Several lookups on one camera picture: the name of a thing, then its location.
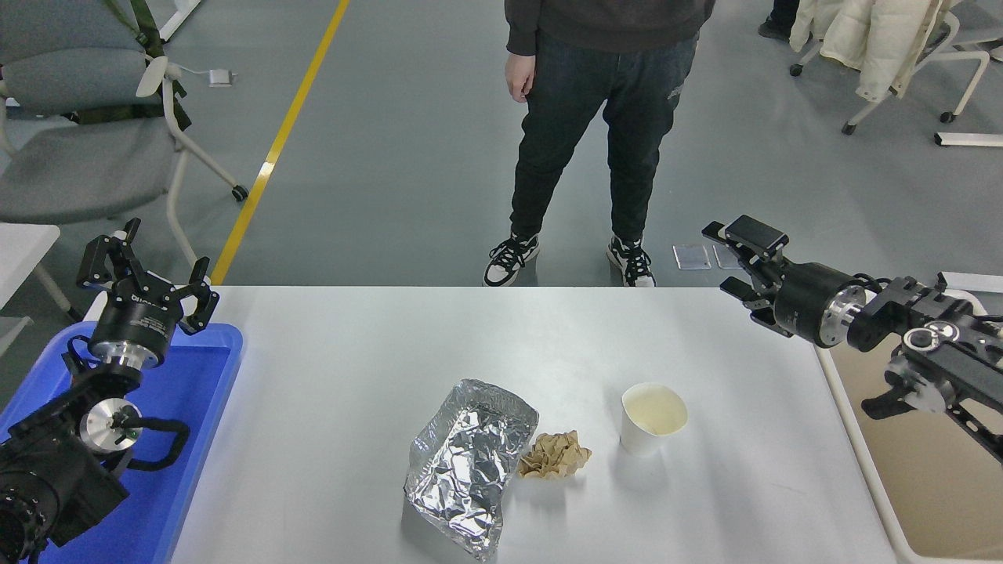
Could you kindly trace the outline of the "person's right hand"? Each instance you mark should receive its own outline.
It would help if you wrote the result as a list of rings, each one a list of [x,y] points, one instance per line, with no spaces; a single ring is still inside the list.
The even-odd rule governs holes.
[[[510,53],[505,61],[504,75],[509,96],[516,103],[527,103],[536,78],[536,56]]]

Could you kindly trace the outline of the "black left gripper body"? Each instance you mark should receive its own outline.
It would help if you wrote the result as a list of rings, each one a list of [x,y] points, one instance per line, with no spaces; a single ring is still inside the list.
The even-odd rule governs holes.
[[[161,302],[172,289],[157,274],[147,274],[143,284],[131,277],[113,282],[89,339],[91,356],[103,363],[124,357],[128,367],[160,367],[182,315],[178,300]]]

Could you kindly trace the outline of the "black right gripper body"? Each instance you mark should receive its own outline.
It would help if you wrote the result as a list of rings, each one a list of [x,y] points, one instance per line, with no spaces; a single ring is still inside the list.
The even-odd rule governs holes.
[[[831,349],[845,340],[845,314],[860,304],[860,280],[817,262],[789,263],[775,294],[774,317],[780,327]]]

